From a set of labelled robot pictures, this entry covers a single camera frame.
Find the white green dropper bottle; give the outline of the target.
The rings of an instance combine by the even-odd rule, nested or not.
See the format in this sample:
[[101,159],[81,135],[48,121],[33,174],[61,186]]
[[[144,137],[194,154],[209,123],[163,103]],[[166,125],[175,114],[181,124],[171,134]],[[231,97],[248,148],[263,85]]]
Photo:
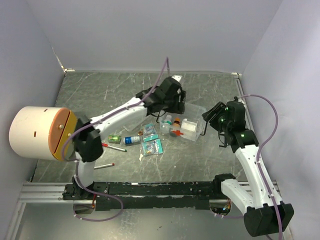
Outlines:
[[163,122],[163,124],[170,126],[172,124],[172,116],[167,114],[162,122]]

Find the orange cap small bottle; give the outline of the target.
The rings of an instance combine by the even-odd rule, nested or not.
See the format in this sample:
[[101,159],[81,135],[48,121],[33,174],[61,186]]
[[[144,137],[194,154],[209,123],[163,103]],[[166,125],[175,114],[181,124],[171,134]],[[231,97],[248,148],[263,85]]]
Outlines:
[[172,123],[173,127],[179,128],[181,126],[181,119],[179,117],[176,117],[174,119],[174,122]]

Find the white blue gauze packet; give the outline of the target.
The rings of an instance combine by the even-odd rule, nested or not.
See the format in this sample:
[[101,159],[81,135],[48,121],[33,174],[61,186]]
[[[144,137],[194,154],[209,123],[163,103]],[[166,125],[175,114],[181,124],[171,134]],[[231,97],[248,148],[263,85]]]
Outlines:
[[182,120],[180,128],[182,130],[190,131],[190,132],[196,132],[197,131],[197,123],[188,121],[186,118]]

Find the clear plastic storage box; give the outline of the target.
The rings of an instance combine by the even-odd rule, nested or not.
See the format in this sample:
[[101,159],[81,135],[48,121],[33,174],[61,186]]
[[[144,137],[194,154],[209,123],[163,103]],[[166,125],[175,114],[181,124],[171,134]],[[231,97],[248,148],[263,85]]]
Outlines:
[[183,114],[163,112],[159,118],[159,131],[166,137],[180,139],[185,142],[195,142],[204,132],[205,121],[202,117],[207,109],[186,103]]

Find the teal blister pack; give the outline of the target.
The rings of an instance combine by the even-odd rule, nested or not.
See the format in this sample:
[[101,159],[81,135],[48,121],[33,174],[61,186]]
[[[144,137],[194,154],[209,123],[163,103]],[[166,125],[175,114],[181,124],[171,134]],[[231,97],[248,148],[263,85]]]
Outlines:
[[141,142],[139,160],[141,161],[143,157],[151,155],[161,155],[163,152],[162,143],[159,138],[147,142]]
[[159,135],[153,123],[149,123],[142,126],[141,131],[142,131],[142,140],[144,143],[153,141],[159,138]]

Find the white blue medicine bottle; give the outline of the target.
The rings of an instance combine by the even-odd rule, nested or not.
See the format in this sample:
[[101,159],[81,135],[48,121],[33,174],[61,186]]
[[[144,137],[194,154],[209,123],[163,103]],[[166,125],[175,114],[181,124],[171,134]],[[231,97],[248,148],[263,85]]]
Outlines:
[[141,142],[140,136],[126,136],[122,139],[124,145],[134,145]]

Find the green battery pack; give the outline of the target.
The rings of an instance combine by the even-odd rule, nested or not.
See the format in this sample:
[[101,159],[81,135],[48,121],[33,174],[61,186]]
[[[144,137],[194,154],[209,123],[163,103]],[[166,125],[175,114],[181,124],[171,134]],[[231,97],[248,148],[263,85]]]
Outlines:
[[120,144],[122,137],[120,135],[109,135],[107,137],[107,141],[111,144]]

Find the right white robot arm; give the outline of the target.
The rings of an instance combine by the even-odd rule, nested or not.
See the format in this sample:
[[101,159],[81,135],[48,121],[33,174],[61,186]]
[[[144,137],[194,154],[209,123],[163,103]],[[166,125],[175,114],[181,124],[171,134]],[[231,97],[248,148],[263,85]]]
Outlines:
[[247,128],[245,105],[237,100],[218,102],[202,117],[206,125],[224,137],[223,147],[231,148],[251,189],[248,193],[232,174],[224,173],[214,177],[213,195],[218,199],[226,196],[236,205],[252,237],[276,233],[282,237],[294,209],[290,203],[283,202],[269,177],[261,157],[261,145],[254,131]]

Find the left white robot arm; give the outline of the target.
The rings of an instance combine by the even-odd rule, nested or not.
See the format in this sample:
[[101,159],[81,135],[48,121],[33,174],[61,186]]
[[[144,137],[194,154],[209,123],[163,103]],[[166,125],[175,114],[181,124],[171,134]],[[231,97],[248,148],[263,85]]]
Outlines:
[[114,110],[91,119],[85,115],[78,118],[76,131],[72,135],[75,155],[79,158],[73,177],[77,184],[77,196],[86,200],[93,195],[95,162],[103,153],[102,140],[108,135],[155,113],[184,113],[186,91],[182,88],[182,81],[181,75],[169,76],[159,86],[142,90]]

